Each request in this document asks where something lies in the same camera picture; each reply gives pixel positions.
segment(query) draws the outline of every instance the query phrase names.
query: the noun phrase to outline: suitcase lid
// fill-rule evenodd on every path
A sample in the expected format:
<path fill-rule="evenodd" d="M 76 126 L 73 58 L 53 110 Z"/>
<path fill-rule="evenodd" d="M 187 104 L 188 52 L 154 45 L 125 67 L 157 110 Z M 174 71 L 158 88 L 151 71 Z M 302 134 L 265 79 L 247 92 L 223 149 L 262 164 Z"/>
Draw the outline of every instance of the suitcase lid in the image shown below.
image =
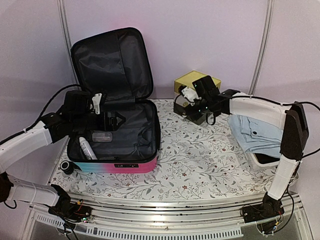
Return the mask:
<path fill-rule="evenodd" d="M 105 100 L 146 99 L 154 84 L 139 30 L 117 29 L 76 42 L 71 48 L 78 81 Z"/>

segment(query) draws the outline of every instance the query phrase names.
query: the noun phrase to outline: yellow box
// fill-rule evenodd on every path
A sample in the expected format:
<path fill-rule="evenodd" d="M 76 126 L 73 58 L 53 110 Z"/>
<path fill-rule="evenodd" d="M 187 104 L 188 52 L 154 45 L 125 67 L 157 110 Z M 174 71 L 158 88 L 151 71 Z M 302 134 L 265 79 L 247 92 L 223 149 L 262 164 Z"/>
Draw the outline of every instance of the yellow box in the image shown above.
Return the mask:
<path fill-rule="evenodd" d="M 191 71 L 191 72 L 177 78 L 176 80 L 174 80 L 174 92 L 178 94 L 179 88 L 181 85 L 187 86 L 187 87 L 195 90 L 192 83 L 200 78 L 205 77 L 205 76 L 207 76 L 207 74 L 204 74 L 199 71 Z M 212 80 L 213 80 L 214 84 L 217 86 L 217 88 L 220 89 L 221 80 L 214 78 L 214 77 L 212 77 Z"/>

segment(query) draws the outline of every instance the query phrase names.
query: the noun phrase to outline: metal frame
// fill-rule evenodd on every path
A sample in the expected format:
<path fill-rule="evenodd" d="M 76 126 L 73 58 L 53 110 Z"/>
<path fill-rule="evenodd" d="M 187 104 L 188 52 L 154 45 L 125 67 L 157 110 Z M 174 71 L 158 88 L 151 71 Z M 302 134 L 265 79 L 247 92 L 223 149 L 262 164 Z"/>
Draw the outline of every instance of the metal frame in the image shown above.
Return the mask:
<path fill-rule="evenodd" d="M 268 0 L 266 14 L 265 14 L 263 35 L 262 35 L 260 50 L 258 54 L 258 59 L 255 65 L 254 73 L 253 73 L 253 78 L 252 78 L 250 89 L 248 92 L 249 95 L 253 95 L 255 93 L 255 90 L 258 84 L 258 79 L 260 76 L 260 72 L 261 72 L 261 68 L 262 68 L 262 64 L 263 64 L 263 60 L 264 60 L 265 52 L 267 48 L 273 12 L 274 12 L 274 0 Z"/>
<path fill-rule="evenodd" d="M 74 82 L 78 83 L 77 82 L 78 81 L 77 74 L 76 74 L 76 71 L 75 71 L 74 66 L 72 64 L 71 53 L 70 53 L 72 43 L 71 43 L 68 20 L 67 20 L 65 0 L 57 0 L 56 2 L 57 2 L 58 11 L 59 11 L 59 18 L 60 18 L 60 23 L 61 23 L 62 35 L 64 38 L 64 44 L 65 44 L 68 59 L 69 59 L 69 62 L 70 62 L 71 68 L 72 68 Z"/>
<path fill-rule="evenodd" d="M 313 237 L 301 199 L 296 193 L 293 194 L 293 199 L 295 210 L 291 221 L 297 221 L 301 239 L 312 240 Z M 92 215 L 94 218 L 89 223 L 78 223 L 75 232 L 105 239 L 121 239 L 120 234 L 127 234 L 136 236 L 137 240 L 139 236 L 146 236 L 145 239 L 152 239 L 153 236 L 154 239 L 158 240 L 161 239 L 160 237 L 165 239 L 164 236 L 176 236 L 176 240 L 180 240 L 182 236 L 199 236 L 204 234 L 204 237 L 206 237 L 209 234 L 213 235 L 214 233 L 222 232 L 226 234 L 227 232 L 256 224 L 255 222 L 244 223 L 240 209 L 243 205 L 255 204 L 260 202 L 260 200 L 221 203 L 219 205 L 215 205 L 214 202 L 215 200 L 211 201 L 211 206 L 198 205 L 197 207 L 178 208 L 171 206 L 166 209 L 163 207 L 139 207 L 137 210 L 138 207 L 132 209 L 131 206 L 120 203 L 118 206 L 106 203 L 101 203 L 102 206 L 97 206 L 92 202 L 84 201 L 85 204 L 93 207 Z M 282 199 L 282 203 L 285 210 L 284 215 L 290 215 L 292 210 L 291 198 L 285 196 Z M 61 220 L 56 216 L 48 214 L 47 211 L 48 209 L 41 205 L 30 207 L 22 239 L 30 239 L 35 221 L 62 229 Z M 110 235 L 107 236 L 108 233 L 118 235 L 110 237 Z M 213 239 L 229 239 L 230 235 L 227 237 Z"/>

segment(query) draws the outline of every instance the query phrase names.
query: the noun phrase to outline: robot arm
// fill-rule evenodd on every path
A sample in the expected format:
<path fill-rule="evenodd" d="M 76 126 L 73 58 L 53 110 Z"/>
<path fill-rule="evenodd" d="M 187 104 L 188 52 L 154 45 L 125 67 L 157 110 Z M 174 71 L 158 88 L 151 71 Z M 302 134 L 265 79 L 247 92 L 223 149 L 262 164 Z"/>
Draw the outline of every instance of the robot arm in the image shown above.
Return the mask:
<path fill-rule="evenodd" d="M 283 130 L 279 164 L 262 204 L 255 208 L 252 206 L 243 208 L 245 222 L 259 221 L 277 216 L 279 213 L 283 214 L 281 198 L 293 174 L 298 170 L 309 137 L 302 104 L 280 104 L 232 89 L 220 93 L 210 76 L 200 78 L 192 84 L 200 100 L 195 98 L 194 104 L 185 108 L 184 115 L 213 113 L 215 118 L 221 113 L 236 114 L 267 122 Z"/>
<path fill-rule="evenodd" d="M 58 185 L 40 185 L 6 173 L 12 164 L 31 152 L 90 127 L 88 116 L 93 115 L 94 119 L 100 113 L 101 93 L 92 100 L 89 95 L 83 91 L 68 91 L 60 113 L 42 116 L 33 128 L 0 145 L 0 203 L 16 200 L 45 204 L 51 207 L 49 213 L 74 221 L 91 215 L 91 208 L 87 206 L 76 211 L 80 209 L 77 203 L 71 203 L 70 196 Z"/>

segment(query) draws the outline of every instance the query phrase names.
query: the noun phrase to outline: white wall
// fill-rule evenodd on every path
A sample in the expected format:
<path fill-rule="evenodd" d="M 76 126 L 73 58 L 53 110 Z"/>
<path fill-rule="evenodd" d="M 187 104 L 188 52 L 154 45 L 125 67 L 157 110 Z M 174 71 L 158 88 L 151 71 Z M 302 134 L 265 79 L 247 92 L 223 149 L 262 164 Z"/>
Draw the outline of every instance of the white wall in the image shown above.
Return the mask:
<path fill-rule="evenodd" d="M 275 1 L 262 72 L 255 92 L 278 101 L 320 106 L 320 1 Z M 310 136 L 305 153 L 320 147 L 320 112 L 306 106 Z M 303 160 L 299 192 L 314 239 L 320 239 L 320 153 Z"/>
<path fill-rule="evenodd" d="M 55 0 L 0 1 L 0 139 L 32 124 L 49 98 L 74 81 Z M 49 108 L 62 103 L 63 95 Z M 46 184 L 62 142 L 39 149 L 7 171 Z M 0 239 L 18 239 L 27 204 L 0 203 Z"/>
<path fill-rule="evenodd" d="M 172 98 L 191 70 L 247 92 L 259 52 L 266 0 L 68 0 L 71 42 L 110 30 L 142 32 L 154 79 L 152 98 Z"/>

